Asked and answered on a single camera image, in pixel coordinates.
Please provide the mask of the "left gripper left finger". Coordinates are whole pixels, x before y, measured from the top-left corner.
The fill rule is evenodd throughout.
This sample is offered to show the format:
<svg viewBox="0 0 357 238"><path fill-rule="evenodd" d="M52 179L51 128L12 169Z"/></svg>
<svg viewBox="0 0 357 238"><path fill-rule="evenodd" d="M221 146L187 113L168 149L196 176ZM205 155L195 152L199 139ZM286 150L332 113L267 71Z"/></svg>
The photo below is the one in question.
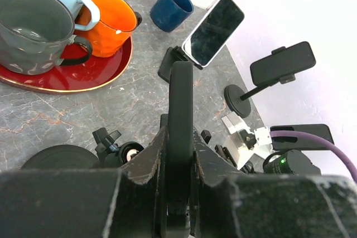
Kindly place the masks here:
<svg viewBox="0 0 357 238"><path fill-rule="evenodd" d="M166 131L121 168L2 173L1 236L154 237Z"/></svg>

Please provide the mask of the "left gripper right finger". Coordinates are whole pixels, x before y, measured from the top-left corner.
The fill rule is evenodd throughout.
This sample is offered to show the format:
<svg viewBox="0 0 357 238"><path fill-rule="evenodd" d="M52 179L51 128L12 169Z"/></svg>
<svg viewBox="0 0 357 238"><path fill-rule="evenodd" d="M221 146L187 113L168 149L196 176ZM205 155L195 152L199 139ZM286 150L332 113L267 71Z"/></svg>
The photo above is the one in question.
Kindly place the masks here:
<svg viewBox="0 0 357 238"><path fill-rule="evenodd" d="M356 183L340 176L245 174L193 134L196 237L355 237Z"/></svg>

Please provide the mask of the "black round-base phone stand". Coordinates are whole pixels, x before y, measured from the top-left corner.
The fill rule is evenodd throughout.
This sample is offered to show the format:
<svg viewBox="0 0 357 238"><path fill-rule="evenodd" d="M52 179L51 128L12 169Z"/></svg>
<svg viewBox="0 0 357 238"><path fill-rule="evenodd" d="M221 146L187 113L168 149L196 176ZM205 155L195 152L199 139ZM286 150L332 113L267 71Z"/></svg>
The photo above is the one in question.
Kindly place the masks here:
<svg viewBox="0 0 357 238"><path fill-rule="evenodd" d="M116 144L115 141L121 136L117 130L108 133L105 128L100 128L93 132L93 136L97 143L95 153L76 145L55 145L33 155L25 162L22 169L120 168L130 172L156 171L166 161L167 126L160 128L154 140L146 148L137 142ZM192 163L195 154L211 150L207 146L210 138L209 131L205 130L199 134L193 127Z"/></svg>

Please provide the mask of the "black phone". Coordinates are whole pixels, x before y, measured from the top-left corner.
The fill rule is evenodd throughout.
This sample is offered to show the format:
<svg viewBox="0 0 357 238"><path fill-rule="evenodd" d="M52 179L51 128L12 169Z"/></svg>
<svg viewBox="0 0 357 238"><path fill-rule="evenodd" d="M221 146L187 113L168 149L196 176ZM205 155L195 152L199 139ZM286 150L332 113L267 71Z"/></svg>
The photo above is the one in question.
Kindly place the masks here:
<svg viewBox="0 0 357 238"><path fill-rule="evenodd" d="M180 61L171 69L169 88L166 189L170 217L186 215L193 150L193 66Z"/></svg>
<svg viewBox="0 0 357 238"><path fill-rule="evenodd" d="M312 48L307 41L279 48L250 65L252 82L262 86L280 78L297 74L316 65Z"/></svg>

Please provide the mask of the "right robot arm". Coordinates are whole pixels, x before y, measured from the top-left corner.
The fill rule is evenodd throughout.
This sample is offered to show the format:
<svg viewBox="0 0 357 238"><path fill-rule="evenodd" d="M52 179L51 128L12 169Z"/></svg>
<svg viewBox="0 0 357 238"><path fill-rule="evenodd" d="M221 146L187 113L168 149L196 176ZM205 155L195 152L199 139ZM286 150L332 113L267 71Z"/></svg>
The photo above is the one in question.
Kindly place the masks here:
<svg viewBox="0 0 357 238"><path fill-rule="evenodd" d="M229 132L223 145L216 145L216 153L234 168L254 174L253 155L264 159L262 172L270 174L319 175L321 170L303 154L303 151L328 150L321 143L292 136L279 136L278 131L303 132L334 143L326 124L300 124L261 127L251 130L244 122L226 123Z"/></svg>

